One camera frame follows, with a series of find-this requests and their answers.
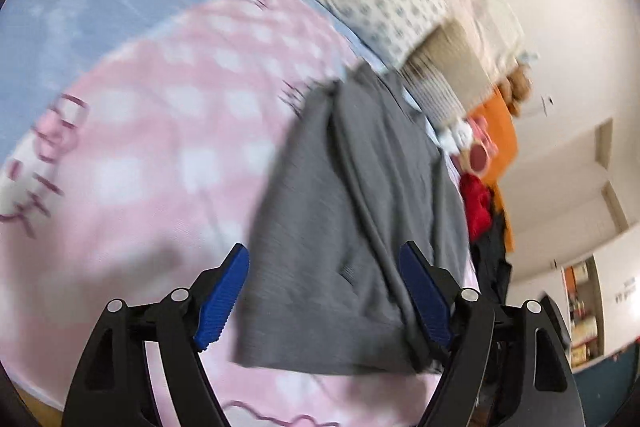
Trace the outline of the pink strawberry bear plush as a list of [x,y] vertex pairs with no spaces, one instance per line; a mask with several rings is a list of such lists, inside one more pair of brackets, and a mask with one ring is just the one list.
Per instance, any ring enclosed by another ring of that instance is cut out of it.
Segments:
[[472,117],[466,122],[471,126],[473,139],[471,145],[460,153],[459,164],[464,172],[483,178],[499,152],[498,146],[489,135],[488,122],[484,117]]

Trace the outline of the small white lamb plush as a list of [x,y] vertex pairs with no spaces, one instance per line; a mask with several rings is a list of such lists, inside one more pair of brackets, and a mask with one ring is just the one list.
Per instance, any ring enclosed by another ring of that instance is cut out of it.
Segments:
[[437,130],[436,136],[440,148],[450,156],[458,156],[464,150],[469,150],[474,142],[473,129],[463,119]]

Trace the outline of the grey zip-up sweatshirt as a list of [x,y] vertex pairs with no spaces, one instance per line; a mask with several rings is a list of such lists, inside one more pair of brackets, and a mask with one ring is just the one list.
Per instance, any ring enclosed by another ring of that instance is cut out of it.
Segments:
[[274,164],[235,361],[324,375],[434,367],[397,268],[407,242],[463,280],[468,231],[445,156],[399,76],[361,65],[308,91]]

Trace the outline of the beige patchwork pillow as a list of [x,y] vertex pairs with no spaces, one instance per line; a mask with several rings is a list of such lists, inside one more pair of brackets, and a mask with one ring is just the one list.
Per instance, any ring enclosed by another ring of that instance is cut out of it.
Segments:
[[492,82],[456,20],[432,32],[399,72],[435,129],[450,127],[492,93]]

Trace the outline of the brown teddy bear plush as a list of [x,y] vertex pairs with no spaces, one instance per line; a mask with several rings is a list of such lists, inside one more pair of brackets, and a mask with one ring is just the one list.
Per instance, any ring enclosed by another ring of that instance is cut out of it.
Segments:
[[533,92],[527,71],[527,66],[518,65],[513,72],[510,72],[509,75],[506,75],[497,83],[503,101],[513,117],[521,116],[522,105],[530,98]]

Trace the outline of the black garment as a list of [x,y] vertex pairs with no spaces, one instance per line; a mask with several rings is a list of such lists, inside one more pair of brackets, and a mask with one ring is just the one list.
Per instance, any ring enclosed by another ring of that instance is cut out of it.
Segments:
[[488,194],[491,226],[471,244],[471,258],[482,295],[504,305],[512,275],[512,265],[506,261],[506,214],[497,208],[491,188]]

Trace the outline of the red garment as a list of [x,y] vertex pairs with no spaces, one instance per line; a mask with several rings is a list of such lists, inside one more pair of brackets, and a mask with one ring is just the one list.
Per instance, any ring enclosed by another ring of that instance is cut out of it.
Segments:
[[459,191],[462,196],[469,241],[475,243],[492,225],[492,195],[480,178],[462,174]]

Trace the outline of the white wardrobe with shelf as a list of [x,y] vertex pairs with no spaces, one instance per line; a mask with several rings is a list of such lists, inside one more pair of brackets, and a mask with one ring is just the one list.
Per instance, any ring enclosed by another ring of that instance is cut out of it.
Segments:
[[570,261],[565,275],[570,365],[579,373],[639,339],[639,228]]

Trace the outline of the pink checkered Hello Kitty blanket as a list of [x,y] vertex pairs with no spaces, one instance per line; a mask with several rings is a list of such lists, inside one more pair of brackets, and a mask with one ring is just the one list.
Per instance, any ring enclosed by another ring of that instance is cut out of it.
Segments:
[[154,303],[247,239],[306,91],[360,56],[306,0],[210,0],[107,54],[1,168],[1,361],[62,407],[105,305]]

